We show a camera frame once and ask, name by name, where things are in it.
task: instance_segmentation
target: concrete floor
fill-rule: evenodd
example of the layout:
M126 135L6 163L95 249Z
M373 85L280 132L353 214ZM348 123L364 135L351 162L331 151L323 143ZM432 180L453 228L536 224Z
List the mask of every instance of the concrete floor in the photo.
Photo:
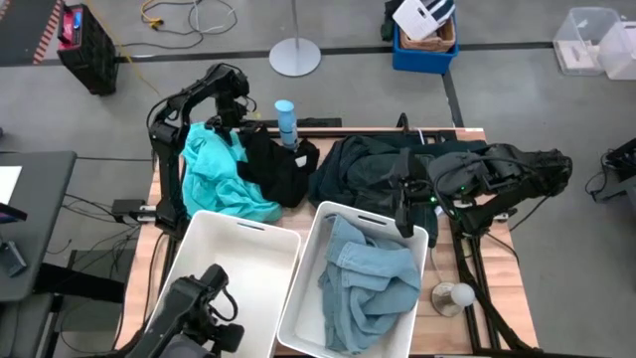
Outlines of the concrete floor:
M138 3L94 3L122 42L184 42L141 26ZM291 35L285 2L232 3L239 17L237 27L206 39L198 48L130 50L135 55L267 50ZM613 7L636 19L633 0L456 3L462 44L550 41L572 6ZM221 10L214 4L204 6L202 11L216 14L206 19L218 22L215 16ZM298 6L304 36L323 48L384 44L378 31L382 0L300 1ZM168 25L185 29L183 10L162 11L157 14L168 19ZM56 56L54 47L48 58ZM277 75L267 59L229 62L248 75L263 118L274 118L273 102L286 97L296 102L301 117L342 116L345 126L393 126L403 111L413 125L452 125L441 77L395 72L391 55L324 57L318 70L302 79ZM139 69L168 94L202 76L211 63L163 62L142 64ZM551 352L632 357L636 351L634 212L621 198L593 203L583 186L598 171L603 152L634 137L636 83L612 82L605 76L566 77L559 72L552 50L462 52L451 71L466 126L483 127L491 142L509 142L524 150L556 147L574 161L565 192L547 200L513 236L541 346ZM121 66L117 94L106 98L89 95L64 68L55 66L0 69L0 93L0 125L7 132L0 150L72 149L85 156L149 157L143 121L157 97L128 65ZM212 107L206 102L193 117L206 119ZM69 192L106 203L145 198L151 175L148 163L79 161ZM519 217L534 204L520 205ZM68 239L73 239L73 249L86 250L118 230L116 225L63 212L50 250L61 248ZM47 260L65 264L68 252ZM102 323L92 332L69 332L70 342L87 351L107 349L113 325ZM75 355L79 354L62 342L58 345L57 357Z

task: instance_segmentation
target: teal cloth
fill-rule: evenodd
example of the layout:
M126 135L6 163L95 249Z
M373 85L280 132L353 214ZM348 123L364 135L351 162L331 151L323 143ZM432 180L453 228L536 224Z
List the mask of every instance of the teal cloth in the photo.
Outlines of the teal cloth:
M247 157L239 136L232 132L231 138L229 146L203 123L191 126L182 152L187 164L183 202L188 215L209 210L258 222L280 219L280 205L263 199L257 184L240 179L237 161L247 162Z
M340 215L327 245L323 294L326 347L359 354L409 312L421 291L421 276L409 249L369 238Z

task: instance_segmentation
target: blue storage box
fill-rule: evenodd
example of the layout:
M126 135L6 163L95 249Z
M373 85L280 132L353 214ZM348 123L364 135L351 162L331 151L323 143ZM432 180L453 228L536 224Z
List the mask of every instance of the blue storage box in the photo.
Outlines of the blue storage box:
M455 46L447 53L434 53L420 50L405 50L399 46L399 26L394 28L394 69L428 74L445 74L451 61L459 54L457 22L455 22Z

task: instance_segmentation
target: wooden table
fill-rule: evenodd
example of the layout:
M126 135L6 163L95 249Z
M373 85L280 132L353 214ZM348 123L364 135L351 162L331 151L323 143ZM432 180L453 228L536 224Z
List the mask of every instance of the wooden table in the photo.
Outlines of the wooden table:
M311 133L312 131L320 131L324 133L326 131L325 128L304 128L300 130L302 130L302 133ZM399 131L400 129L329 128L327 130L333 131L334 133L342 131L358 131L361 133L367 132L369 134L373 134L380 130ZM422 128L422 130L440 130L440 128ZM456 131L458 140L486 139L483 129L461 128L454 130ZM308 135L312 143L320 148L320 161L322 162L336 138L318 138L311 137L311 134L305 135ZM150 188L148 203L154 205L159 201L159 199L159 175L158 172L155 172L152 186ZM275 223L275 225L295 230L301 235L303 240L306 240L307 234L313 222L314 214L315 209L305 200L298 208L285 210L283 217ZM510 246L512 245L507 225L495 224L491 229L491 233ZM150 304L148 308L149 315L157 300L161 273L166 259L166 247L168 242L166 237L164 237L162 242L159 244L158 254L153 268L150 267L150 262L153 249L155 248L155 244L157 243L157 239L160 234L161 232L153 225L145 225L141 229L128 282L128 290L126 292L122 317L123 322L121 334L117 342L117 347L121 347L128 342L141 326L146 303ZM526 300L526 293L524 292L524 285L522 283L521 274L515 258L510 252L506 251L488 238L484 238L482 240L481 252L493 304L522 340L531 346L537 346L535 328L533 326L528 302ZM439 236L437 239L437 246L435 248L435 261L437 262L440 274L444 280L459 281L449 223L445 217L442 217L442 219L439 220ZM152 281L150 297L148 302L146 302L150 269L152 269ZM460 314L452 318L443 317L440 316L431 305L430 293L432 288L438 283L439 279L433 270L430 260L427 259L424 270L423 290L417 307L417 320L415 322L410 353L472 353L465 315ZM475 309L482 347L489 347L483 311L481 310L481 307L479 307L478 303L475 303ZM278 344L276 354L295 355L299 353Z

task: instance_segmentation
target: dark jacket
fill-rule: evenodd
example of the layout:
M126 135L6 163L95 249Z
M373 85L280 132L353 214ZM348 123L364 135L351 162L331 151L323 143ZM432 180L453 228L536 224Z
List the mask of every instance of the dark jacket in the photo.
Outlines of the dark jacket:
M322 165L309 177L309 201L318 206L332 201L393 218L392 188L384 179L401 148L409 147L424 166L442 154L483 148L484 141L445 141L421 144L416 136L383 134L353 135L334 143ZM416 225L426 229L428 245L437 240L437 216L431 205L417 205L411 211Z

